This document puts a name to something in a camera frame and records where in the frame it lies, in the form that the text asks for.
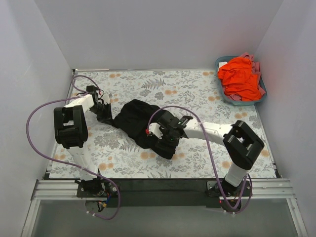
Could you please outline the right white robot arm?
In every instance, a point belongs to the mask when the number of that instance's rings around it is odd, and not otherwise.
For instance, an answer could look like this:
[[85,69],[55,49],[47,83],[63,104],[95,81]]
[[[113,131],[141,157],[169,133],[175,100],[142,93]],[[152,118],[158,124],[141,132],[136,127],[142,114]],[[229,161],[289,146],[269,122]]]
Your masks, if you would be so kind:
[[224,146],[233,162],[221,181],[227,195],[239,189],[264,148],[261,138],[241,120],[232,125],[216,124],[201,122],[191,116],[178,119],[165,112],[156,122],[150,123],[148,133],[158,138],[162,148],[176,147],[181,138],[202,139]]

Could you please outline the black t-shirt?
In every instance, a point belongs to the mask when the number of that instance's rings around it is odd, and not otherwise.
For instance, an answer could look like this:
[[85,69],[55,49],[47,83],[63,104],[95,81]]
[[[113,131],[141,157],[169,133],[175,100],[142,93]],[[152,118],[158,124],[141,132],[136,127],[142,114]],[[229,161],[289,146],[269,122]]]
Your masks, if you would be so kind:
[[158,138],[147,136],[145,130],[148,122],[157,122],[166,110],[159,110],[159,106],[133,99],[124,104],[117,116],[113,118],[113,127],[121,129],[129,138],[143,149],[151,149],[165,159],[172,159],[175,146],[168,147],[158,144]]

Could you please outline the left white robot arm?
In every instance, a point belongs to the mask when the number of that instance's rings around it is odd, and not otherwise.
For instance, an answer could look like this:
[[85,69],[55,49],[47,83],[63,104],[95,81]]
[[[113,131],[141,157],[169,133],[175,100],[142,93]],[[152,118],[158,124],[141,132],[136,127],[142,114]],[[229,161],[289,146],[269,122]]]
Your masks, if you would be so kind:
[[106,185],[97,177],[98,167],[88,155],[88,127],[85,113],[91,111],[100,123],[113,125],[111,103],[108,96],[102,99],[100,89],[90,85],[84,95],[53,111],[55,139],[71,155],[74,164],[80,166],[79,184],[84,192],[101,197]]

